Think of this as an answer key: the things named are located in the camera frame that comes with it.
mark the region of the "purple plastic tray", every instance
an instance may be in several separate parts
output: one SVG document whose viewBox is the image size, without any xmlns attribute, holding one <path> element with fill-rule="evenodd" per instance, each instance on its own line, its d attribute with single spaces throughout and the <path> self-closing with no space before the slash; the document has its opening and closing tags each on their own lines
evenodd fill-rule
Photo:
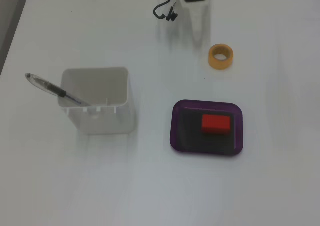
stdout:
<svg viewBox="0 0 320 226">
<path fill-rule="evenodd" d="M 234 149 L 232 152 L 202 152 L 211 154 L 222 154 L 222 155 L 237 155 L 244 147 L 244 134 L 243 134 L 243 113 L 240 107 L 233 103 L 225 102 L 208 102 L 208 101 L 195 101 L 195 100 L 181 100 L 175 104 L 172 112 L 172 122 L 171 122 L 171 134 L 170 143 L 172 147 L 177 151 L 189 152 L 188 150 L 182 149 L 178 145 L 178 123 L 179 123 L 179 113 L 183 109 L 191 110 L 206 110 L 210 112 L 219 113 L 230 113 L 234 118 Z"/>
</svg>

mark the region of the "tape roll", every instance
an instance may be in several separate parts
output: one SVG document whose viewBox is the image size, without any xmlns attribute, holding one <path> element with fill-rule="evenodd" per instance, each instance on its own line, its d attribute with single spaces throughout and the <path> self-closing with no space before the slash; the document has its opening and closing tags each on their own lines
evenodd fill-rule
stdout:
<svg viewBox="0 0 320 226">
<path fill-rule="evenodd" d="M 219 60 L 215 58 L 216 54 L 223 54 L 226 56 L 226 59 Z M 215 69 L 223 70 L 228 68 L 234 59 L 234 51 L 232 48 L 226 44 L 215 44 L 209 50 L 208 62 L 210 66 Z"/>
</svg>

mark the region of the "purple tray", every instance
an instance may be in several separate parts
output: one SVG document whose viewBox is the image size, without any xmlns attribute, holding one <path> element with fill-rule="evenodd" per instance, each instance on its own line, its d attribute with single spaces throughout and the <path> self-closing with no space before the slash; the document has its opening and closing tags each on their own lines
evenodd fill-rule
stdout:
<svg viewBox="0 0 320 226">
<path fill-rule="evenodd" d="M 185 146 L 185 140 L 179 140 L 179 119 L 180 113 L 183 110 L 202 110 L 206 113 L 222 113 L 231 115 L 233 118 L 233 133 L 232 140 L 233 144 L 229 146 L 228 151 L 216 150 L 213 148 L 208 149 L 207 146 L 204 146 L 203 149 L 199 149 L 199 145 L 194 145 L 196 150 L 193 150 L 190 146 Z M 171 122 L 171 134 L 170 134 L 170 143 L 172 147 L 180 152 L 196 152 L 196 153 L 210 153 L 210 154 L 221 154 L 221 155 L 237 155 L 239 154 L 244 147 L 244 134 L 243 134 L 243 113 L 240 107 L 233 103 L 225 102 L 209 102 L 209 101 L 195 101 L 195 100 L 181 100 L 175 104 L 172 112 L 172 122 Z"/>
</svg>

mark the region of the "white table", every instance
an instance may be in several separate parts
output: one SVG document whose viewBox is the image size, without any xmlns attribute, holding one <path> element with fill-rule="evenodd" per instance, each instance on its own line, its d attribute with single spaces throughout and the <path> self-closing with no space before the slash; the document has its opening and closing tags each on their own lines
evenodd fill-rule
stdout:
<svg viewBox="0 0 320 226">
<path fill-rule="evenodd" d="M 320 220 L 320 0 L 212 0 L 202 45 L 164 0 L 27 0 L 0 76 L 0 225 L 317 225 Z M 207 63 L 226 43 L 234 63 Z M 138 125 L 85 136 L 25 73 L 126 66 Z M 169 142 L 180 99 L 232 102 L 233 158 Z"/>
</svg>

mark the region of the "gray floor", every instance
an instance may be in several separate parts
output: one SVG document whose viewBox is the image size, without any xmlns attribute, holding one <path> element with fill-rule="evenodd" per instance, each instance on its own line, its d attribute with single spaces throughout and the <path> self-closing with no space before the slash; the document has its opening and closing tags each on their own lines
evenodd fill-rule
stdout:
<svg viewBox="0 0 320 226">
<path fill-rule="evenodd" d="M 0 74 L 24 10 L 26 0 L 0 0 Z"/>
</svg>

